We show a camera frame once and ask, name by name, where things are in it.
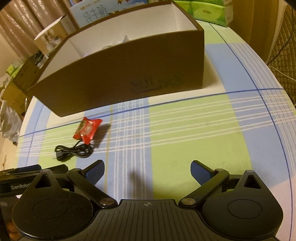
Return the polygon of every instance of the brown cardboard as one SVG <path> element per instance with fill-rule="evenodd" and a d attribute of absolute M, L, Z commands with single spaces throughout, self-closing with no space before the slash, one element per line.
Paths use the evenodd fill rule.
<path fill-rule="evenodd" d="M 39 68 L 28 59 L 12 79 L 12 82 L 23 93 L 27 94 L 28 89 L 36 83 L 36 76 L 39 71 Z"/>
<path fill-rule="evenodd" d="M 75 31 L 68 16 L 62 16 L 40 32 L 34 42 L 40 51 L 47 55 L 53 51 L 69 34 Z"/>
<path fill-rule="evenodd" d="M 27 96 L 18 89 L 13 82 L 5 88 L 2 99 L 7 101 L 7 105 L 12 107 L 19 115 L 25 112 L 25 100 Z"/>
<path fill-rule="evenodd" d="M 187 12 L 171 1 L 115 13 L 75 34 L 131 11 L 165 4 L 180 9 L 194 25 L 194 30 L 143 37 L 98 51 L 38 81 L 30 91 L 55 114 L 66 116 L 123 101 L 201 88 L 204 31 Z"/>

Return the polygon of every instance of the table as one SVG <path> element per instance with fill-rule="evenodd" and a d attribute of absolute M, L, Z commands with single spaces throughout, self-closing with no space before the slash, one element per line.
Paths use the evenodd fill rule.
<path fill-rule="evenodd" d="M 205 30 L 203 89 L 62 118 L 33 98 L 22 125 L 16 165 L 60 164 L 51 156 L 55 146 L 76 142 L 72 136 L 83 116 L 101 118 L 94 153 L 65 164 L 85 168 L 104 160 L 105 175 L 96 186 L 116 200 L 178 201 L 199 186 L 190 175 L 192 160 L 232 174 L 253 169 L 284 211 L 277 237 L 293 240 L 296 110 L 269 68 L 236 33 L 199 23 Z"/>

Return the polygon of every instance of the cable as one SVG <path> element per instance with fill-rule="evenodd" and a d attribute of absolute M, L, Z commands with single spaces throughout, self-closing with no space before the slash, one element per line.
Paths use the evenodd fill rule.
<path fill-rule="evenodd" d="M 283 72 L 279 71 L 277 68 L 275 68 L 275 67 L 273 67 L 273 66 L 269 66 L 269 68 L 273 68 L 273 69 L 275 69 L 277 72 L 281 73 L 283 76 L 285 76 L 285 77 L 287 77 L 287 78 L 289 78 L 289 79 L 291 79 L 291 80 L 293 80 L 293 81 L 296 82 L 295 79 L 293 79 L 293 78 L 291 78 L 290 76 L 288 76 L 288 75 L 284 74 Z"/>
<path fill-rule="evenodd" d="M 89 157 L 93 153 L 94 148 L 91 145 L 87 145 L 85 143 L 78 145 L 80 142 L 83 142 L 83 140 L 79 140 L 73 147 L 66 147 L 62 145 L 56 146 L 54 153 L 52 154 L 53 159 L 62 161 L 70 155 L 81 158 Z"/>
<path fill-rule="evenodd" d="M 292 39 L 292 35 L 294 33 L 294 25 L 295 25 L 294 24 L 294 10 L 292 9 L 292 31 L 290 33 L 290 37 L 289 37 L 288 41 L 285 43 L 285 45 L 278 52 L 278 54 L 272 60 L 270 60 L 266 65 L 269 65 L 272 61 L 274 61 L 279 56 L 279 54 L 282 52 L 282 50 L 287 46 L 287 44 L 290 42 L 290 40 Z"/>

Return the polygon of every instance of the beige curtain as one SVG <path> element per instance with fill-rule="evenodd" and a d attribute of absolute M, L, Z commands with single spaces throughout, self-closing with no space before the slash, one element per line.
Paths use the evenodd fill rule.
<path fill-rule="evenodd" d="M 69 14 L 59 0 L 12 0 L 0 11 L 0 34 L 23 60 L 38 51 L 34 38 L 62 15 Z"/>
<path fill-rule="evenodd" d="M 22 0 L 12 0 L 0 11 L 0 33 L 21 59 L 38 51 L 33 39 L 42 29 Z"/>
<path fill-rule="evenodd" d="M 27 0 L 43 28 L 46 28 L 66 11 L 57 0 Z"/>

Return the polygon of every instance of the red candy wrapper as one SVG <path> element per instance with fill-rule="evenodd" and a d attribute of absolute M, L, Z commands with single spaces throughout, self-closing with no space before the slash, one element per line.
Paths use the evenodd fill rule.
<path fill-rule="evenodd" d="M 94 137 L 98 126 L 102 123 L 101 119 L 90 120 L 83 117 L 80 125 L 78 126 L 73 138 L 76 140 L 82 139 L 85 144 L 89 144 Z"/>

